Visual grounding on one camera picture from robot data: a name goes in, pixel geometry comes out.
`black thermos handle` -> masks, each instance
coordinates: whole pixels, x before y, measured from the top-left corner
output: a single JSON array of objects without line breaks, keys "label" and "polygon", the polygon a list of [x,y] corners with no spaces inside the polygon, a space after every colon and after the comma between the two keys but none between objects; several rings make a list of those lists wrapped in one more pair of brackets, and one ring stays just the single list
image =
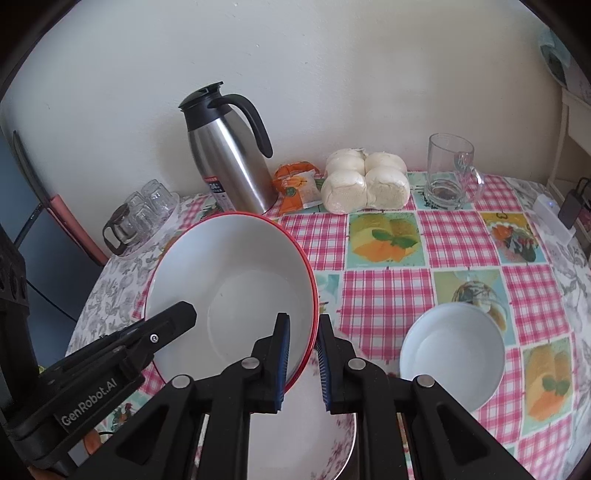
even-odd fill
[{"label": "black thermos handle", "polygon": [[267,158],[273,156],[273,147],[271,146],[271,140],[265,129],[265,125],[262,124],[261,116],[256,111],[255,106],[252,102],[242,95],[231,93],[230,95],[224,95],[219,98],[214,98],[209,102],[208,108],[217,108],[222,105],[235,105],[251,124],[252,132],[255,134],[256,144],[261,153]]}]

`glass mug handle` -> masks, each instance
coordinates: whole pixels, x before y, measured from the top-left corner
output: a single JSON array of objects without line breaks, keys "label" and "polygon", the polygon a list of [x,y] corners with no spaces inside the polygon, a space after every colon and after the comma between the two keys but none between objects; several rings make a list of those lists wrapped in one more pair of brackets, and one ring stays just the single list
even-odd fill
[{"label": "glass mug handle", "polygon": [[482,193],[484,192],[484,175],[482,173],[480,173],[476,167],[470,165],[468,168],[468,173],[474,175],[476,177],[476,182],[478,184],[478,186],[476,187],[476,192],[474,193],[474,195],[472,196],[472,198],[468,198],[468,195],[466,194],[466,203],[475,203],[478,200],[480,200],[480,197],[482,197]]}]

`tablecloth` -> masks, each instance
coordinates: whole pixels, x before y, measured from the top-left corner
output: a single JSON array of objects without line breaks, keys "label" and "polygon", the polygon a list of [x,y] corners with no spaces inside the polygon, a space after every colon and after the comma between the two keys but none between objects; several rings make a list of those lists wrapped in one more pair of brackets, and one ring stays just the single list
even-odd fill
[{"label": "tablecloth", "polygon": [[[591,442],[591,271],[579,244],[561,245],[532,211],[548,194],[540,184],[488,175],[480,201],[449,212],[425,201],[424,173],[409,178],[401,211],[336,216],[320,206],[277,217],[276,205],[267,216],[306,252],[322,311],[386,372],[397,373],[404,335],[429,308],[459,300],[488,311],[506,366],[473,415],[534,477],[566,478]],[[217,211],[209,195],[183,199],[174,234]],[[169,240],[109,260],[68,353],[141,318]],[[145,402],[164,383],[152,365],[144,375]]]}]

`charger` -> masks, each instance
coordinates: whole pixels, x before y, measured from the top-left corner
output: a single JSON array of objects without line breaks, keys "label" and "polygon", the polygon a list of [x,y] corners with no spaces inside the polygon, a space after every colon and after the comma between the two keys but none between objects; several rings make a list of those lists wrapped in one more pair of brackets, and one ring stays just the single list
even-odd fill
[{"label": "charger", "polygon": [[[579,191],[579,187],[581,186],[583,180],[585,180],[585,184]],[[583,198],[583,193],[590,181],[591,180],[589,180],[587,177],[581,177],[577,183],[577,186],[568,192],[566,197],[564,197],[564,202],[558,213],[558,219],[567,229],[573,227],[575,221],[581,213],[581,210],[586,204],[585,199]]]}]

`glass mug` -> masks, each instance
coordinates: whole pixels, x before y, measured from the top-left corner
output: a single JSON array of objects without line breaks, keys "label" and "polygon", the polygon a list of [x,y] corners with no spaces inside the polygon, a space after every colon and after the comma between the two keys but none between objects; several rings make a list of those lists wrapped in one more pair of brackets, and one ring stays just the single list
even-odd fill
[{"label": "glass mug", "polygon": [[[429,137],[425,199],[435,206],[456,210],[478,201],[484,191],[484,176],[474,168],[474,145],[457,135],[434,134]],[[469,187],[476,178],[476,191]]]}]

